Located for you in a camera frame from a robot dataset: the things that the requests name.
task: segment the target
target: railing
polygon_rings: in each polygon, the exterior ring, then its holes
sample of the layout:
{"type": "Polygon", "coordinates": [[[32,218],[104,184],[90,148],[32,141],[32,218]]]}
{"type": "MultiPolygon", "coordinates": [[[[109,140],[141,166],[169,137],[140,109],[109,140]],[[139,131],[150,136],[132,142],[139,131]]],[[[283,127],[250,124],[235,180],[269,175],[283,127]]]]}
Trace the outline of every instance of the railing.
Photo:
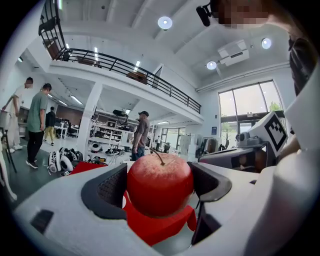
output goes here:
{"type": "Polygon", "coordinates": [[[159,90],[160,92],[180,101],[200,114],[201,105],[198,102],[189,97],[180,89],[174,87],[169,82],[147,71],[146,69],[104,53],[84,49],[67,48],[60,26],[57,2],[58,1],[55,1],[53,4],[51,0],[46,1],[43,8],[44,15],[41,16],[42,24],[39,27],[39,35],[42,36],[43,44],[47,48],[53,60],[78,62],[122,74],[126,77],[148,85],[153,89],[159,90]]]}

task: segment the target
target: jeans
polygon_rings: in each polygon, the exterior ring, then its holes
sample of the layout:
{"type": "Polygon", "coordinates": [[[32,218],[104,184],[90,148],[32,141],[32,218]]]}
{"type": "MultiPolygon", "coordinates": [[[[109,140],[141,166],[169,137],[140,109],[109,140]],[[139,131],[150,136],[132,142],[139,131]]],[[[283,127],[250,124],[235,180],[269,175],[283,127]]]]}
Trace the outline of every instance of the jeans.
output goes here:
{"type": "Polygon", "coordinates": [[[32,132],[29,131],[29,141],[27,146],[28,151],[28,161],[30,163],[35,162],[35,157],[39,152],[39,149],[42,145],[42,139],[44,138],[44,131],[32,132]]]}
{"type": "Polygon", "coordinates": [[[140,157],[143,157],[144,155],[145,155],[145,148],[138,146],[136,154],[133,152],[133,149],[132,149],[131,160],[137,161],[140,157]]]}

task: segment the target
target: green t-shirt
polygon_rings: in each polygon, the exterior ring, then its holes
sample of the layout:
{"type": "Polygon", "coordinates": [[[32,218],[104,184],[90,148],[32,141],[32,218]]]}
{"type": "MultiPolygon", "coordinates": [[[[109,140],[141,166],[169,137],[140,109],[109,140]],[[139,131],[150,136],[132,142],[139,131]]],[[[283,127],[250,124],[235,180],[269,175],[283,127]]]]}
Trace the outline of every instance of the green t-shirt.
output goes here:
{"type": "Polygon", "coordinates": [[[48,97],[43,92],[38,92],[32,99],[28,115],[28,130],[32,133],[41,132],[40,110],[46,112],[48,106],[48,97]]]}

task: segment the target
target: person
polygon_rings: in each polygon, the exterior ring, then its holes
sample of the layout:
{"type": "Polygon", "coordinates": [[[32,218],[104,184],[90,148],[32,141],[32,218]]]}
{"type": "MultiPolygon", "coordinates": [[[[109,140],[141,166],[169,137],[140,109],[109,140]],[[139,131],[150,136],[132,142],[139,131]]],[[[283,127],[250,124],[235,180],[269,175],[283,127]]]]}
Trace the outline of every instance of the person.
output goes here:
{"type": "Polygon", "coordinates": [[[54,145],[54,129],[55,129],[55,123],[56,123],[56,114],[54,112],[55,108],[52,106],[50,108],[50,112],[46,114],[45,116],[45,135],[44,135],[44,141],[47,141],[48,135],[50,135],[51,139],[51,146],[54,145]]]}
{"type": "Polygon", "coordinates": [[[160,135],[159,135],[158,138],[155,140],[155,143],[156,143],[155,150],[156,151],[159,151],[160,142],[161,142],[161,139],[160,139],[160,135]]]}
{"type": "Polygon", "coordinates": [[[142,111],[139,113],[139,125],[133,135],[133,146],[131,160],[136,161],[145,155],[146,141],[149,133],[150,122],[148,120],[149,113],[142,111]]]}
{"type": "Polygon", "coordinates": [[[24,103],[23,97],[27,89],[33,88],[34,80],[32,77],[28,77],[25,80],[24,85],[19,86],[14,94],[9,98],[7,103],[2,108],[2,111],[5,111],[9,103],[9,123],[8,123],[8,145],[10,147],[10,152],[13,153],[15,150],[21,150],[22,146],[20,145],[20,136],[19,136],[19,126],[18,126],[18,116],[20,106],[24,103]]]}
{"type": "MultiPolygon", "coordinates": [[[[311,76],[319,59],[315,47],[306,36],[300,23],[276,0],[211,0],[210,8],[218,23],[230,28],[257,28],[264,24],[278,26],[289,33],[289,63],[296,96],[311,76]]],[[[278,161],[300,149],[294,134],[285,146],[278,161]]]]}
{"type": "Polygon", "coordinates": [[[46,83],[42,90],[33,97],[27,119],[29,141],[27,145],[28,157],[25,162],[34,169],[38,168],[35,161],[45,133],[45,113],[48,105],[48,94],[51,89],[51,84],[46,83]]]}

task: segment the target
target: apple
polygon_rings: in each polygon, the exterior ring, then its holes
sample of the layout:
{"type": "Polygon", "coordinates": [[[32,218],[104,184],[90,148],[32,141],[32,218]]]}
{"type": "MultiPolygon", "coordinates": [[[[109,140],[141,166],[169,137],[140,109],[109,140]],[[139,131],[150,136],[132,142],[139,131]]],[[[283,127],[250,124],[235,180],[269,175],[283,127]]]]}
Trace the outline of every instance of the apple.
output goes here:
{"type": "Polygon", "coordinates": [[[132,205],[143,215],[163,218],[182,210],[194,191],[187,162],[167,154],[139,158],[127,175],[127,192],[132,205]]]}

